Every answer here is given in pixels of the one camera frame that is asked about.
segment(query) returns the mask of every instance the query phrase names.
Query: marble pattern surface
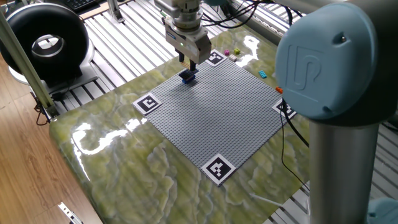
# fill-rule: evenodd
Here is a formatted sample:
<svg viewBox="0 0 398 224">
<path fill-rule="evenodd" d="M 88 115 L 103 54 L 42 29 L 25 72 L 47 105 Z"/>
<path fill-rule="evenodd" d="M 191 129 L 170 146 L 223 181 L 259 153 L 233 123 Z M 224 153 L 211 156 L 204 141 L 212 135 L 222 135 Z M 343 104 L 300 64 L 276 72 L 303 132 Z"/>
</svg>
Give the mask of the marble pattern surface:
<svg viewBox="0 0 398 224">
<path fill-rule="evenodd" d="M 275 45 L 247 27 L 211 41 L 219 52 L 239 48 L 237 64 L 276 87 Z M 104 223 L 263 223 L 277 206 L 251 193 L 284 203 L 300 187 L 281 163 L 282 130 L 217 187 L 131 105 L 183 68 L 175 58 L 55 118 L 52 139 Z M 308 121 L 293 123 L 308 139 Z M 284 147 L 285 163 L 307 181 L 309 150 L 289 125 Z"/>
</svg>

